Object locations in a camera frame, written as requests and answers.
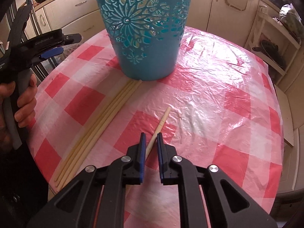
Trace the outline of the green bag of vegetables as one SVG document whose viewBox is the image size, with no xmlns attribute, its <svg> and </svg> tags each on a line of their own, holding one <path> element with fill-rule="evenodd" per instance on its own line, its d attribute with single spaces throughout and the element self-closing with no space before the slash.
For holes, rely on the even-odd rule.
<svg viewBox="0 0 304 228">
<path fill-rule="evenodd" d="M 303 24 L 299 14 L 292 4 L 285 4 L 281 7 L 279 19 L 286 24 L 288 29 L 298 38 L 303 39 Z"/>
</svg>

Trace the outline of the white wooden step stool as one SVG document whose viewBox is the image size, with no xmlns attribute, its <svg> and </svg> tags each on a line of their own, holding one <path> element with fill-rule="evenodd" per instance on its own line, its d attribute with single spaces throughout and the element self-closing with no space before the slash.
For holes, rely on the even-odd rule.
<svg viewBox="0 0 304 228">
<path fill-rule="evenodd" d="M 287 95 L 275 85 L 276 95 L 280 106 L 282 121 L 283 121 L 283 134 L 284 141 L 291 147 L 294 147 L 294 129 L 290 104 Z"/>
</svg>

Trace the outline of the white rolling shelf cart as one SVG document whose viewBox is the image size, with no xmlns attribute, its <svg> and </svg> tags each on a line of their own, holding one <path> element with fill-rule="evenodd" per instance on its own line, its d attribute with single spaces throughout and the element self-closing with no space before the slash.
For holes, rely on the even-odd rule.
<svg viewBox="0 0 304 228">
<path fill-rule="evenodd" d="M 280 20 L 278 12 L 260 4 L 245 48 L 268 65 L 276 85 L 287 75 L 300 47 L 301 39 Z"/>
</svg>

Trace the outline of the black wok on cart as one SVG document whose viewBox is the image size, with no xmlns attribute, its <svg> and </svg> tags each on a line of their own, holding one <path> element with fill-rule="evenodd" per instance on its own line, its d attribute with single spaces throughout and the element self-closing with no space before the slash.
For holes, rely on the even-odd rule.
<svg viewBox="0 0 304 228">
<path fill-rule="evenodd" d="M 267 40 L 261 40 L 258 47 L 253 47 L 253 51 L 262 52 L 264 55 L 269 57 L 281 68 L 285 69 L 286 63 L 284 58 L 280 55 L 278 46 Z"/>
</svg>

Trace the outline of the teal perforated plastic basket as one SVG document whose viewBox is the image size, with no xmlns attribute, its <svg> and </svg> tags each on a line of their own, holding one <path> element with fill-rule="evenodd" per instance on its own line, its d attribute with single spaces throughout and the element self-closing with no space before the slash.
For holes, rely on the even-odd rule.
<svg viewBox="0 0 304 228">
<path fill-rule="evenodd" d="M 97 0 L 122 72 L 154 81 L 175 67 L 191 0 Z"/>
</svg>

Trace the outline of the white floral trash bin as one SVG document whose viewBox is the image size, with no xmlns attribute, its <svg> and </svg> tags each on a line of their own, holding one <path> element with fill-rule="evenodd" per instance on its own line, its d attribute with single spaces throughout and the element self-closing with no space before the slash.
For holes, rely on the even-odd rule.
<svg viewBox="0 0 304 228">
<path fill-rule="evenodd" d="M 73 51 L 75 51 L 82 43 L 75 43 L 70 45 L 63 46 L 63 53 L 62 55 L 64 58 L 68 57 Z"/>
</svg>

